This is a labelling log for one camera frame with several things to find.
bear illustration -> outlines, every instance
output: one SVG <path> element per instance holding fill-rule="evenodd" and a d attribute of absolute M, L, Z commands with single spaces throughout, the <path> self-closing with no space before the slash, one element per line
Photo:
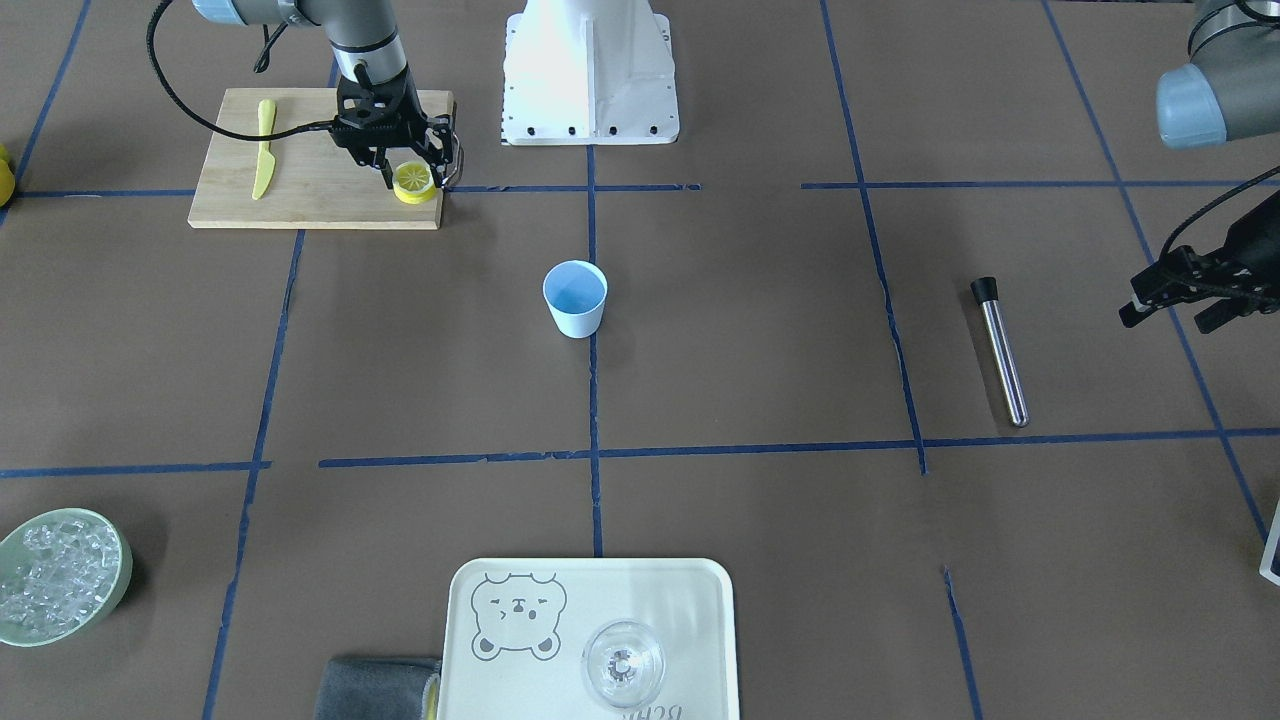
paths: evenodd
<path fill-rule="evenodd" d="M 554 575 L 539 580 L 534 575 L 490 578 L 471 593 L 476 614 L 476 637 L 471 651 L 480 660 L 493 660 L 504 650 L 527 650 L 538 660 L 550 660 L 559 652 L 561 612 L 567 597 Z"/>

lemon slice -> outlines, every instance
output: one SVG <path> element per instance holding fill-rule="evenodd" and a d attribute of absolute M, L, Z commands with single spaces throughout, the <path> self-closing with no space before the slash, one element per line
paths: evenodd
<path fill-rule="evenodd" d="M 9 202 L 13 191 L 14 179 L 13 170 L 9 169 L 9 151 L 5 150 L 4 145 L 0 145 L 0 206 Z"/>
<path fill-rule="evenodd" d="M 392 190 L 401 202 L 421 205 L 435 197 L 435 181 L 431 178 L 431 169 L 421 160 L 410 160 L 396 168 L 392 177 Z"/>

black cable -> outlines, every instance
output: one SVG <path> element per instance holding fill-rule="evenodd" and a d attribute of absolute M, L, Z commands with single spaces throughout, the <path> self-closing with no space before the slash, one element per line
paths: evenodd
<path fill-rule="evenodd" d="M 1271 178 L 1271 177 L 1274 177 L 1276 174 L 1280 174 L 1280 165 L 1276 165 L 1275 168 L 1271 168 L 1270 170 L 1262 173 L 1261 176 L 1257 176 L 1253 179 L 1248 179 L 1248 181 L 1245 181 L 1245 182 L 1243 182 L 1243 183 L 1233 187 L 1231 190 L 1224 192 L 1222 195 L 1219 195 L 1212 201 L 1210 201 L 1208 205 L 1204 205 L 1199 210 L 1192 213 L 1192 217 L 1187 218 L 1185 220 L 1183 220 L 1183 223 L 1180 225 L 1178 225 L 1176 228 L 1174 228 L 1174 232 L 1169 233 L 1169 240 L 1165 241 L 1165 246 L 1160 249 L 1160 256 L 1156 259 L 1156 266 L 1160 269 L 1161 277 L 1164 277 L 1166 281 L 1171 281 L 1171 282 L 1185 284 L 1185 286 L 1194 287 L 1194 288 L 1207 290 L 1210 292 L 1215 292 L 1215 293 L 1225 296 L 1225 297 L 1238 297 L 1238 299 L 1242 299 L 1242 300 L 1252 300 L 1254 302 L 1272 302 L 1275 299 L 1274 297 L 1268 297 L 1266 295 L 1260 295 L 1257 292 L 1248 292 L 1248 291 L 1234 288 L 1234 287 L 1226 287 L 1226 286 L 1219 286 L 1219 284 L 1208 284 L 1208 283 L 1203 283 L 1203 282 L 1201 282 L 1201 281 L 1198 281 L 1196 278 L 1192 278 L 1192 277 L 1180 275 L 1180 274 L 1170 270 L 1169 268 L 1164 266 L 1162 263 L 1164 263 L 1164 260 L 1166 258 L 1169 258 L 1169 251 L 1174 247 L 1174 242 L 1178 240 L 1178 236 L 1183 234 L 1183 231 L 1185 231 L 1187 228 L 1189 228 L 1192 225 L 1192 223 L 1194 223 L 1196 220 L 1203 218 L 1204 215 L 1207 215 L 1211 210 L 1213 210 L 1219 205 L 1226 202 L 1228 200 L 1235 197 L 1236 195 L 1244 192 L 1245 190 L 1249 190 L 1251 187 L 1253 187 L 1253 186 L 1261 183 L 1262 181 L 1266 181 L 1267 178 Z"/>
<path fill-rule="evenodd" d="M 1183 234 L 1183 231 L 1185 231 L 1187 228 L 1192 227 L 1192 223 L 1194 223 L 1196 220 L 1198 220 L 1198 219 L 1203 218 L 1204 215 L 1207 215 L 1210 213 L 1210 210 L 1212 210 L 1213 208 L 1217 208 L 1219 205 L 1226 202 L 1228 200 L 1235 197 L 1236 195 L 1244 192 L 1245 190 L 1249 190 L 1251 187 L 1261 183 L 1262 181 L 1266 181 L 1266 179 L 1268 179 L 1268 178 L 1271 178 L 1274 176 L 1277 176 L 1277 174 L 1280 174 L 1280 165 L 1276 165 L 1275 168 L 1271 168 L 1270 170 L 1262 173 L 1261 176 L 1258 176 L 1258 177 L 1256 177 L 1253 179 L 1242 182 L 1240 184 L 1238 184 L 1238 186 L 1233 187 L 1231 190 L 1224 192 L 1222 195 L 1219 195 L 1217 197 L 1215 197 L 1212 201 L 1210 201 L 1208 205 L 1206 205 L 1206 206 L 1201 208 L 1199 210 L 1196 210 L 1194 213 L 1192 213 L 1190 218 L 1187 218 L 1185 220 L 1183 220 L 1183 224 L 1178 225 L 1176 228 L 1174 228 L 1174 232 L 1169 233 L 1169 240 L 1166 240 L 1165 241 L 1165 246 L 1160 249 L 1160 258 L 1157 258 L 1156 260 L 1157 261 L 1164 260 L 1169 255 L 1169 251 L 1174 247 L 1174 241 L 1178 240 L 1178 236 Z"/>
<path fill-rule="evenodd" d="M 265 73 L 271 67 L 271 46 L 284 35 L 284 29 L 288 27 L 289 23 L 280 23 L 280 27 L 275 28 L 275 32 L 268 35 L 266 26 L 262 26 L 262 51 L 257 54 L 257 61 L 253 63 L 255 73 Z"/>
<path fill-rule="evenodd" d="M 1196 36 L 1199 35 L 1199 31 L 1201 31 L 1202 27 L 1204 27 L 1204 23 L 1207 23 L 1207 22 L 1212 20 L 1213 18 L 1216 18 L 1217 15 L 1225 13 L 1228 8 L 1230 8 L 1230 5 L 1222 5 L 1221 8 L 1207 13 L 1203 18 L 1201 18 L 1196 23 L 1196 26 L 1192 28 L 1192 31 L 1187 35 L 1187 54 L 1188 55 L 1196 55 L 1196 51 L 1198 50 L 1198 47 L 1193 46 L 1192 44 L 1196 42 Z M 1204 42 L 1202 42 L 1201 46 L 1203 47 L 1207 42 L 1208 42 L 1208 40 L 1206 40 Z"/>
<path fill-rule="evenodd" d="M 333 128 L 333 120 L 323 120 L 316 123 L 307 123 L 305 126 L 298 126 L 296 128 L 291 128 L 283 132 L 275 132 L 271 135 L 243 135 L 220 128 L 214 123 L 206 120 L 205 118 L 197 115 L 195 110 L 188 108 L 186 102 L 178 99 L 178 94 L 174 92 L 173 86 L 169 85 L 168 79 L 165 79 L 164 72 L 160 70 L 160 61 L 156 60 L 156 45 L 155 45 L 156 26 L 160 24 L 160 17 L 164 15 L 164 12 L 168 10 L 169 5 L 172 4 L 173 0 L 160 0 L 160 5 L 156 6 L 156 12 L 151 14 L 151 22 L 147 23 L 147 56 L 151 59 L 151 69 L 155 70 L 156 78 L 160 81 L 160 87 L 164 87 L 164 91 L 165 94 L 169 95 L 169 99 L 173 100 L 174 105 L 177 105 L 179 110 L 186 113 L 188 118 L 216 132 L 218 135 L 227 136 L 232 140 L 243 140 L 247 142 L 283 140 L 285 137 L 291 137 L 303 132 L 329 131 Z"/>
<path fill-rule="evenodd" d="M 1260 13 L 1249 6 L 1245 0 L 1235 0 L 1235 6 L 1248 15 L 1249 18 L 1258 20 L 1260 23 L 1280 24 L 1280 15 L 1268 15 L 1266 13 Z"/>

white tray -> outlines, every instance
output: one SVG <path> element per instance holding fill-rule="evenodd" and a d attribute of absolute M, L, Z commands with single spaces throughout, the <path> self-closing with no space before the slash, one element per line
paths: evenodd
<path fill-rule="evenodd" d="M 666 679 L 648 707 L 612 710 L 586 685 L 582 652 L 616 620 L 644 623 L 662 643 Z M 449 587 L 439 720 L 515 717 L 737 720 L 728 574 L 710 560 L 463 565 Z"/>

bowl of ice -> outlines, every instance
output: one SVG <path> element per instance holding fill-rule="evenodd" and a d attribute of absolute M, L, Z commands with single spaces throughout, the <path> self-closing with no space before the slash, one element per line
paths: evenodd
<path fill-rule="evenodd" d="M 97 624 L 132 571 L 129 543 L 92 510 L 27 520 L 0 541 L 0 642 L 36 647 Z"/>

